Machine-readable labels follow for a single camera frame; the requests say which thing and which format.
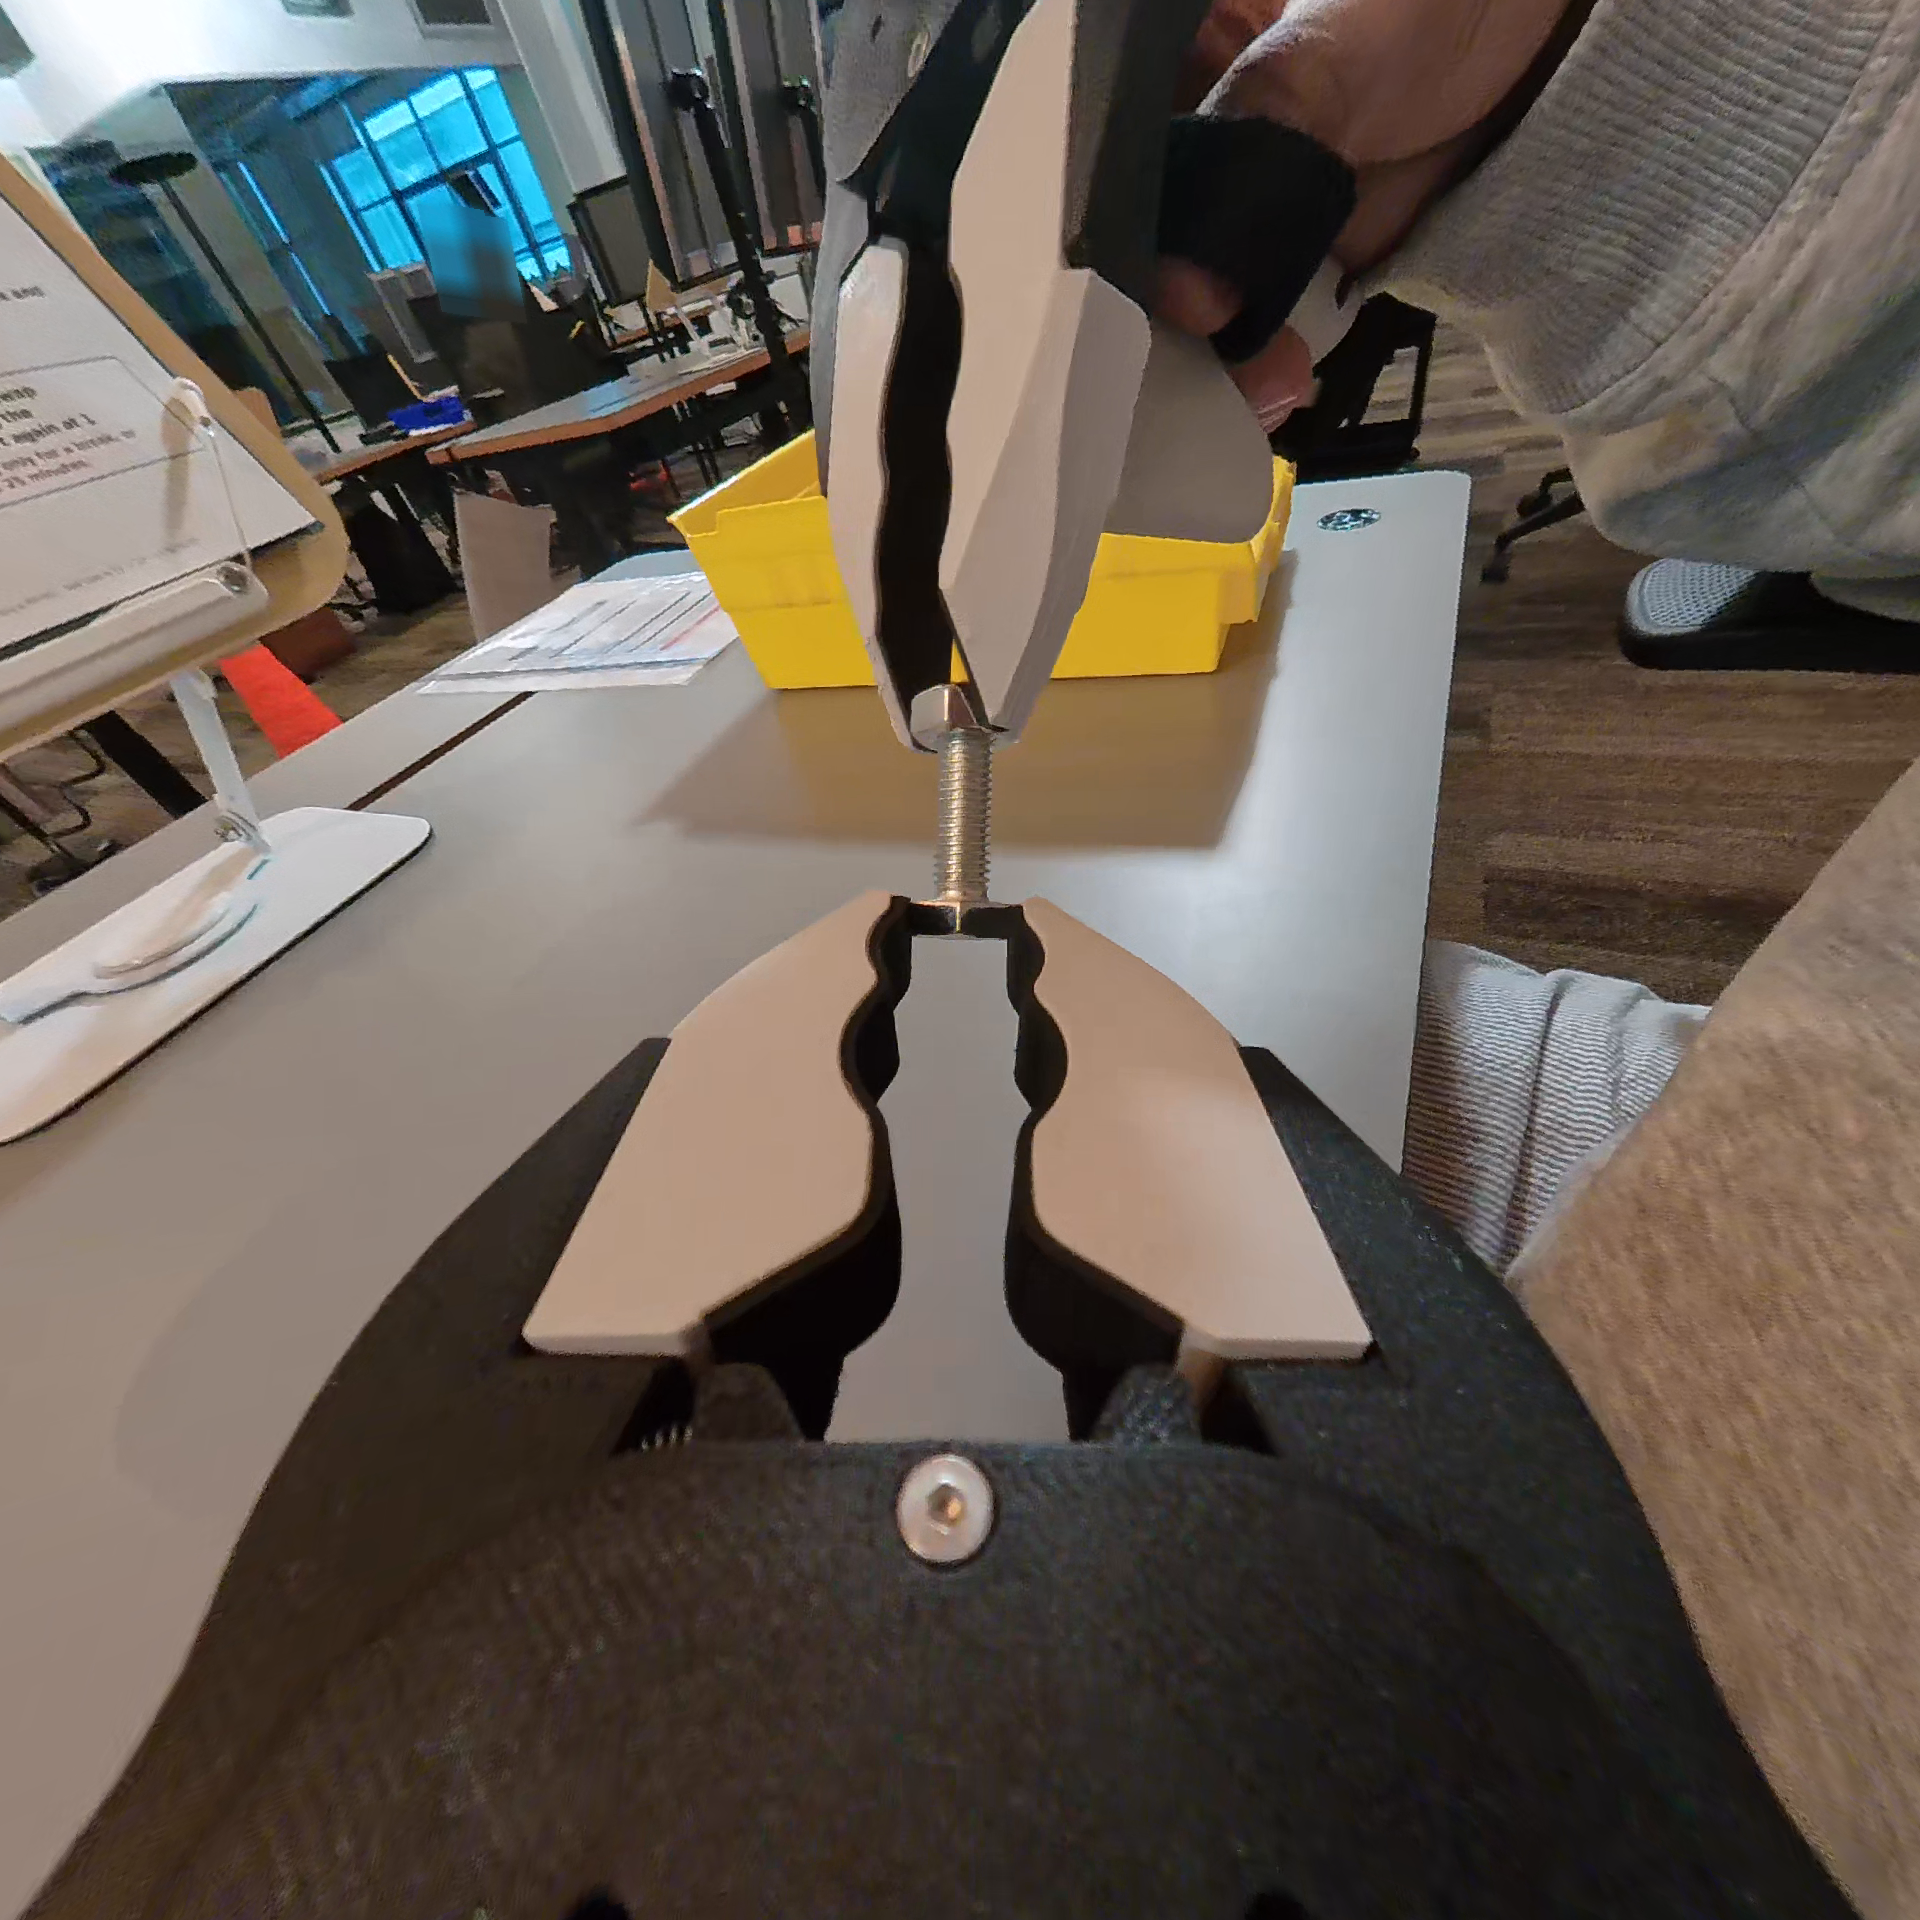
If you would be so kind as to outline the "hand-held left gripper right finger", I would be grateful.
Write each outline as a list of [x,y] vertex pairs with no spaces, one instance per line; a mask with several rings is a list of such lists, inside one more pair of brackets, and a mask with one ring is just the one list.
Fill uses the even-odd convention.
[[1025,904],[1063,1042],[1028,1189],[1050,1248],[1117,1285],[1178,1362],[1349,1362],[1375,1338],[1233,1034],[1057,904]]

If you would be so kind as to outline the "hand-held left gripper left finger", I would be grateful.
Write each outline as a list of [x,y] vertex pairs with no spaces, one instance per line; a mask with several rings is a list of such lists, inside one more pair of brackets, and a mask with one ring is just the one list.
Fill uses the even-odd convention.
[[725,1309],[856,1227],[879,1146],[845,1042],[898,906],[856,897],[673,1029],[522,1327],[531,1348],[691,1357]]

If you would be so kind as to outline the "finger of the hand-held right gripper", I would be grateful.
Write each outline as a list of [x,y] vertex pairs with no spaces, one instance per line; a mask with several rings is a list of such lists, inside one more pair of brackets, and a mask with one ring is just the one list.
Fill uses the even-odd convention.
[[871,241],[836,291],[823,493],[880,703],[913,753],[923,749],[917,699],[954,680],[943,554],[961,344],[945,261],[897,235]]
[[1025,732],[1089,594],[1149,328],[1065,263],[1075,5],[1012,33],[951,185],[963,348],[940,585],[980,711]]

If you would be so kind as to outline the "yellow plastic bin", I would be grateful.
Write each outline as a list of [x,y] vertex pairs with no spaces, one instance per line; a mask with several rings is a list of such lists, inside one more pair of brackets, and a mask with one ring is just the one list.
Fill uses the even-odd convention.
[[[1105,536],[1057,681],[1217,673],[1280,563],[1296,471],[1274,463],[1265,529],[1240,544]],[[832,555],[815,435],[803,435],[673,514],[769,689],[873,687]]]

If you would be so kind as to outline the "steel bolt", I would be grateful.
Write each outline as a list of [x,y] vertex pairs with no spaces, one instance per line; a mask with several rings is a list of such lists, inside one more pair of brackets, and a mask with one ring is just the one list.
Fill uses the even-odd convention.
[[992,899],[994,732],[954,727],[940,736],[935,757],[932,883],[913,904],[911,925],[923,939],[987,938],[1002,914]]

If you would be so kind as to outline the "person's right forearm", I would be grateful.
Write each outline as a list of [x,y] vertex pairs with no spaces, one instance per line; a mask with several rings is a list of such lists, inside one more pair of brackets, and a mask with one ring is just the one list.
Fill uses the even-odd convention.
[[1917,5],[1596,5],[1377,288],[1663,560],[1915,601]]

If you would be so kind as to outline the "grey desk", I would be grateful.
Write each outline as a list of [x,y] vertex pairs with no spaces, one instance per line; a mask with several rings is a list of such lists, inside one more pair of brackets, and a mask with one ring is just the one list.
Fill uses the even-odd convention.
[[[1329,536],[1346,506],[1378,525]],[[992,887],[1274,1052],[1402,1164],[1463,471],[1296,496],[1199,680],[1065,681],[999,757]],[[871,689],[404,692],[273,805],[423,852],[107,1090],[4,1148],[4,1915],[133,1757],[309,1403],[447,1226],[643,1041],[853,897],[923,897],[932,768]]]

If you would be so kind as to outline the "wooden work table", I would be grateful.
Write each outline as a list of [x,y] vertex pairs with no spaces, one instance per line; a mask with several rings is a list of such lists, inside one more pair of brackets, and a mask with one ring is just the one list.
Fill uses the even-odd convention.
[[515,491],[557,516],[560,540],[589,578],[645,544],[634,540],[637,468],[691,458],[716,480],[714,448],[730,427],[772,416],[775,444],[803,432],[810,397],[810,330],[783,339],[784,362],[763,346],[666,357],[648,368],[553,400],[436,448],[460,490],[500,474]]

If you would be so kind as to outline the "laminated paper sheet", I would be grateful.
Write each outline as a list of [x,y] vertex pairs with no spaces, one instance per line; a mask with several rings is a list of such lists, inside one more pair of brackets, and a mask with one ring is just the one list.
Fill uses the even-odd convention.
[[579,584],[475,643],[415,692],[540,692],[684,687],[739,632],[700,571]]

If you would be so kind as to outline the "person's striped shirt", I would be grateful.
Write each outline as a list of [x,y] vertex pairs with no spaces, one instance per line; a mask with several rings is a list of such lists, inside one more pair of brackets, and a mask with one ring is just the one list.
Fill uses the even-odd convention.
[[1429,943],[1403,1176],[1496,1274],[1642,1121],[1711,1009]]

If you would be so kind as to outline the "document stand with white base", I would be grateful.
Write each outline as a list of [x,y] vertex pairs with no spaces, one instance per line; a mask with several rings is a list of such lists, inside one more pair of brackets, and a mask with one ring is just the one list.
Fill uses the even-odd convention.
[[[69,218],[9,160],[3,195],[28,212]],[[285,475],[317,512],[317,525],[130,596],[36,645],[3,643],[7,757],[167,687],[210,775],[216,811],[210,852],[4,980],[4,1144],[76,1112],[431,840],[431,826],[411,817],[340,807],[292,807],[269,819],[256,811],[209,671],[320,610],[346,578],[348,540],[280,429],[226,385],[212,411],[261,460],[288,463]]]

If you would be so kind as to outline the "large window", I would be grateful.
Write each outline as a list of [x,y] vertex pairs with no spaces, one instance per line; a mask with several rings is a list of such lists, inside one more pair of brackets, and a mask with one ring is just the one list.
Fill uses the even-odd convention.
[[568,241],[516,116],[491,67],[442,68],[421,81],[363,77],[323,136],[323,177],[376,272],[425,265],[421,224],[451,184],[471,175],[500,212],[527,281],[569,268]]

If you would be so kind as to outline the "orange cone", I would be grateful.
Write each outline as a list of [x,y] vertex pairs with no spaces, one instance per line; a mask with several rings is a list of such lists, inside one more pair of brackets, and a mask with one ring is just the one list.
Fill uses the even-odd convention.
[[280,760],[292,757],[343,725],[340,716],[266,643],[220,660],[220,673]]

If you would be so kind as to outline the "black floor stand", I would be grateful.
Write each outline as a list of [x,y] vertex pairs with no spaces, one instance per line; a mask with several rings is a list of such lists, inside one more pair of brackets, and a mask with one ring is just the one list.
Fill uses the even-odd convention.
[[184,201],[179,181],[200,172],[202,162],[192,151],[155,151],[143,154],[133,157],[119,160],[109,177],[119,185],[129,187],[159,187],[165,204],[172,208],[186,233],[189,235],[192,244],[202,251],[207,265],[212,269],[216,280],[221,283],[225,292],[234,311],[241,320],[251,330],[253,339],[261,344],[264,353],[269,357],[273,367],[281,375],[281,381],[295,397],[297,408],[301,408],[306,421],[320,432],[329,453],[343,453],[339,439],[335,437],[329,421],[324,419],[323,410],[314,402],[306,385],[301,381],[295,367],[281,353],[280,344],[266,328],[264,317],[251,306],[245,288],[241,281],[228,272],[225,261],[220,258],[218,250],[210,244],[203,227],[195,218],[192,208]]

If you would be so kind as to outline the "white instruction sheet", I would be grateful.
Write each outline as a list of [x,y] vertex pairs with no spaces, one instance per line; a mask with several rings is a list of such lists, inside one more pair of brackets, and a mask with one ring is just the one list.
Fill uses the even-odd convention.
[[3,643],[36,645],[320,516],[61,212],[3,207]]

